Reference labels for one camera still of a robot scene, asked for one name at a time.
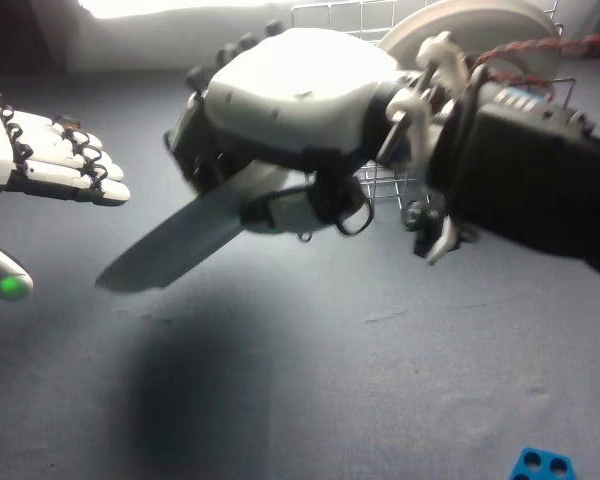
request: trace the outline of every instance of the green light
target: green light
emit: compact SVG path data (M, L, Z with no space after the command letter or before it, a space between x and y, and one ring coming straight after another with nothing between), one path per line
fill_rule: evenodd
M5 277L0 280L0 291L6 295L17 295L22 290L22 283L18 277Z

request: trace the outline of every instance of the white robotic hand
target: white robotic hand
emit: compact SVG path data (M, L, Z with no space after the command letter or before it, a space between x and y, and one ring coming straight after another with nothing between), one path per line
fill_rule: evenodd
M17 111L0 94L0 193L117 206L130 198L123 177L102 142L77 121ZM0 250L0 299L20 300L32 288L26 270Z

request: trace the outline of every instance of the blue block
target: blue block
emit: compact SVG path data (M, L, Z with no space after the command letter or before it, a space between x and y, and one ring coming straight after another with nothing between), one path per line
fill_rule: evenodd
M576 473L569 457L525 448L509 480L576 480Z

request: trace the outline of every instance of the plate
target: plate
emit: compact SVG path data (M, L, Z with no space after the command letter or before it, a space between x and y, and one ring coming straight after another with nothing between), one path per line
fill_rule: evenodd
M559 38L558 27L542 10L523 0L445 0L425 7L392 28L379 47L406 70L428 37L450 31L468 55L499 45L542 38ZM552 50L507 54L515 73L555 78L559 53Z
M147 234L114 261L96 285L121 293L167 287L237 237L243 230L242 205L277 190L287 172L253 161Z

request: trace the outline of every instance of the dish rack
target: dish rack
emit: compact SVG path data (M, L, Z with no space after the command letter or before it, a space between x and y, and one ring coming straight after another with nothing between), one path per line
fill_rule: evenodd
M438 1L440 0L424 0L422 8ZM560 1L545 0L545 3L551 2L550 8L544 12L552 20ZM328 28L355 35L377 45L397 23L419 10L417 5L415 9L413 8L414 3L414 0L343 0L297 5L291 8L291 26ZM556 23L556 26L562 34L563 25ZM570 83L571 87L566 100L568 102L575 80L556 79L556 81ZM398 206L402 210L402 197L411 179L405 176L396 176L373 161L363 166L357 176L372 203L375 204L378 200L397 200Z

